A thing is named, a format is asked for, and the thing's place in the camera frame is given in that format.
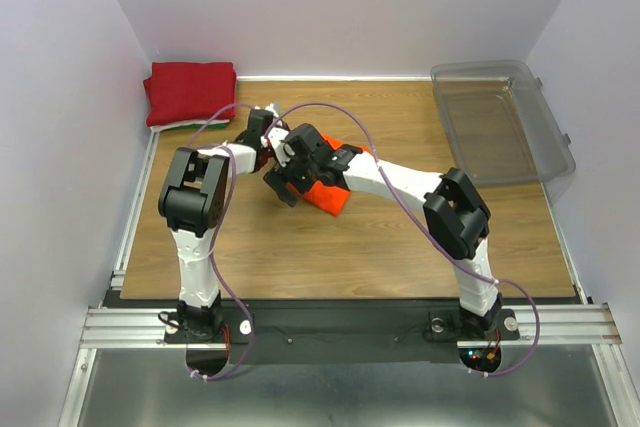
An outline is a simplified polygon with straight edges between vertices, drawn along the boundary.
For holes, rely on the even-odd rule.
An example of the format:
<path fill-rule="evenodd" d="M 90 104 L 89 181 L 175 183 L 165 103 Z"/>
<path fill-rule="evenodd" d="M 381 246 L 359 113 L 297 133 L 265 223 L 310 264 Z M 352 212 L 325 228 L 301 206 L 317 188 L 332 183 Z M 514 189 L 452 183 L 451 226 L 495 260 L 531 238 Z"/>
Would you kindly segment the orange t shirt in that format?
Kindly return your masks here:
<path fill-rule="evenodd" d="M 338 216 L 350 197 L 344 180 L 348 164 L 356 155 L 369 153 L 369 150 L 325 136 L 310 125 L 304 125 L 302 130 L 294 134 L 288 145 L 295 156 L 328 158 L 326 168 L 320 172 L 311 189 L 306 193 L 295 191 L 322 211 Z"/>

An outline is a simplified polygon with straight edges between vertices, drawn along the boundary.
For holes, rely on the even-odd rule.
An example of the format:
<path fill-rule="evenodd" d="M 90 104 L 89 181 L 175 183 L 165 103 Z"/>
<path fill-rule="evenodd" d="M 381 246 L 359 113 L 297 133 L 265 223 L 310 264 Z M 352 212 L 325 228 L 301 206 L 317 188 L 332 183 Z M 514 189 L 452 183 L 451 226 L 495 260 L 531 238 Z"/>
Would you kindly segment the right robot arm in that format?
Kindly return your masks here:
<path fill-rule="evenodd" d="M 276 161 L 265 179 L 290 204 L 289 186 L 306 192 L 315 182 L 398 202 L 452 264 L 463 331 L 482 337 L 495 328 L 501 297 L 489 262 L 491 213 L 463 171 L 418 171 L 379 160 L 372 150 L 333 147 L 307 123 L 291 131 L 274 126 L 261 135 L 261 143 Z"/>

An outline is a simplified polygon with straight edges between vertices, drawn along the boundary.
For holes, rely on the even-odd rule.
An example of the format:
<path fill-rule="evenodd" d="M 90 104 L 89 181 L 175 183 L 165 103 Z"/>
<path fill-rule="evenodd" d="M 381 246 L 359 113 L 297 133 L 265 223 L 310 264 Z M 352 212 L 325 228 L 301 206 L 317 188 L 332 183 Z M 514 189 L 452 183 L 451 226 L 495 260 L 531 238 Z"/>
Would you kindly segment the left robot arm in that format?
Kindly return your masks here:
<path fill-rule="evenodd" d="M 209 342 L 222 333 L 220 287 L 212 266 L 215 229 L 223 219 L 227 181 L 251 174 L 270 157 L 261 137 L 279 117 L 270 104 L 249 112 L 246 129 L 225 148 L 178 148 L 170 163 L 158 199 L 176 245 L 180 292 L 174 313 L 161 321 L 170 335 Z"/>

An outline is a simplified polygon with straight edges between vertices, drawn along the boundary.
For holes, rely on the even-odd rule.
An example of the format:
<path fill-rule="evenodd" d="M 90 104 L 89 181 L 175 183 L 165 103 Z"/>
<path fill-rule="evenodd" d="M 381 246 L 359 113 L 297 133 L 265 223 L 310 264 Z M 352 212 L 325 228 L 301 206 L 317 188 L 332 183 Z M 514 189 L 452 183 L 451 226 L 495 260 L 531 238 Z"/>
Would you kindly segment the folded green t shirt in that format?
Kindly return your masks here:
<path fill-rule="evenodd" d="M 205 128 L 212 128 L 212 129 L 225 128 L 229 124 L 230 124 L 229 120 L 213 120 L 209 123 L 207 123 L 206 121 L 202 121 L 199 123 L 200 126 L 204 126 Z"/>

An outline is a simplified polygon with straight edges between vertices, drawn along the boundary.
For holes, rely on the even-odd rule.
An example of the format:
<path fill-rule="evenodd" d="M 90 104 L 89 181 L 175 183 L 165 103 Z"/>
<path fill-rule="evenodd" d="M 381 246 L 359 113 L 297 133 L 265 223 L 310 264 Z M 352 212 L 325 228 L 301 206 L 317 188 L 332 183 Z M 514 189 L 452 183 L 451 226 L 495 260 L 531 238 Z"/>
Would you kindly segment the folded red t shirt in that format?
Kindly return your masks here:
<path fill-rule="evenodd" d="M 207 120 L 236 102 L 232 62 L 154 62 L 143 81 L 150 103 L 149 127 Z"/>

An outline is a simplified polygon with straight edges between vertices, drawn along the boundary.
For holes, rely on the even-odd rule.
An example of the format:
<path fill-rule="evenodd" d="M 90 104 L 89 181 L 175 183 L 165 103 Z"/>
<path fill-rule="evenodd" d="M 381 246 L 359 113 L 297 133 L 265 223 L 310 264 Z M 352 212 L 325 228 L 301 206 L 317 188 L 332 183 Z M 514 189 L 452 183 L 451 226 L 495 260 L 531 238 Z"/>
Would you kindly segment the folded white t shirt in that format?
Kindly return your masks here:
<path fill-rule="evenodd" d="M 150 126 L 149 129 L 151 132 L 158 133 L 163 131 L 171 131 L 171 130 L 180 130 L 180 129 L 200 129 L 202 126 L 199 125 L 200 122 L 206 121 L 205 119 L 193 119 L 186 121 L 178 121 L 172 122 L 168 124 L 162 125 L 153 125 Z"/>

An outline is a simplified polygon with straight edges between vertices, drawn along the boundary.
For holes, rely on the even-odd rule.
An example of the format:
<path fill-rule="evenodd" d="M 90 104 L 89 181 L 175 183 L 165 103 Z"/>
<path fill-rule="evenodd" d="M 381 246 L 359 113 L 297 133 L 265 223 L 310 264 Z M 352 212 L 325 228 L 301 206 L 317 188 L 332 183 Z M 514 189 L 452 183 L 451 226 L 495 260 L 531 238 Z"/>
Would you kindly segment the clear plastic bin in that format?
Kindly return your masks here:
<path fill-rule="evenodd" d="M 476 186 L 546 184 L 573 174 L 569 137 L 526 64 L 438 64 L 430 76 L 456 166 Z"/>

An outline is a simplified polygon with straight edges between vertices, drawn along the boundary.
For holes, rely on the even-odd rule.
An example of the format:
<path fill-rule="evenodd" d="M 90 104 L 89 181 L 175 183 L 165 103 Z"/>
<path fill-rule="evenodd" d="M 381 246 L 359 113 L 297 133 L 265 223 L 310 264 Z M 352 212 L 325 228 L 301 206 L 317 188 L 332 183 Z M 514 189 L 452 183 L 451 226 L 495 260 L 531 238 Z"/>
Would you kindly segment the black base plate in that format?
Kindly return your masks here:
<path fill-rule="evenodd" d="M 496 370 L 500 345 L 520 337 L 513 310 L 478 320 L 458 300 L 255 300 L 212 311 L 179 307 L 159 315 L 164 341 L 187 349 L 189 367 L 226 365 L 467 363 Z"/>

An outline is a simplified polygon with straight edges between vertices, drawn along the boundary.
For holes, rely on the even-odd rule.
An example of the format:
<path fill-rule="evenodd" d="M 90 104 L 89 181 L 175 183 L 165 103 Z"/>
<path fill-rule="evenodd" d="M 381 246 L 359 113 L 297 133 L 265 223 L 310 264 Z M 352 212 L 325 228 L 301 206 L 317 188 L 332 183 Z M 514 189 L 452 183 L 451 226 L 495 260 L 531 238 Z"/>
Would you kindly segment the aluminium rail frame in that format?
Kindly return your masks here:
<path fill-rule="evenodd" d="M 520 337 L 494 371 L 460 362 L 189 367 L 159 320 L 175 246 L 157 198 L 186 130 L 153 134 L 109 289 L 88 311 L 65 426 L 635 426 L 639 397 L 610 308 L 586 300 L 538 184 L 489 188 L 490 252 Z M 244 302 L 456 299 L 449 264 L 395 204 L 356 194 L 330 217 L 242 177 L 216 245 Z"/>

